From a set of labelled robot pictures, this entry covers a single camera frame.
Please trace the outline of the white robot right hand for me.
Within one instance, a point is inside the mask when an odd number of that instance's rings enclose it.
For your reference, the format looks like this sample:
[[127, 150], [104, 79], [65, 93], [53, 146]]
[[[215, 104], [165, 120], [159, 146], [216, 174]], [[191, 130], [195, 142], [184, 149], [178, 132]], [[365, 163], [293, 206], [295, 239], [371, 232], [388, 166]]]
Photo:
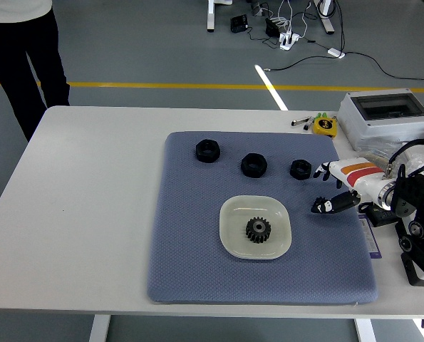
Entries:
[[316, 198], [311, 212], [317, 214], [335, 214], [355, 207], [366, 198], [384, 210], [391, 209], [391, 200], [395, 189], [395, 180], [387, 179], [385, 172], [364, 157], [331, 161], [321, 164], [314, 177], [323, 176], [336, 179], [336, 186], [345, 185], [347, 192], [331, 199]]

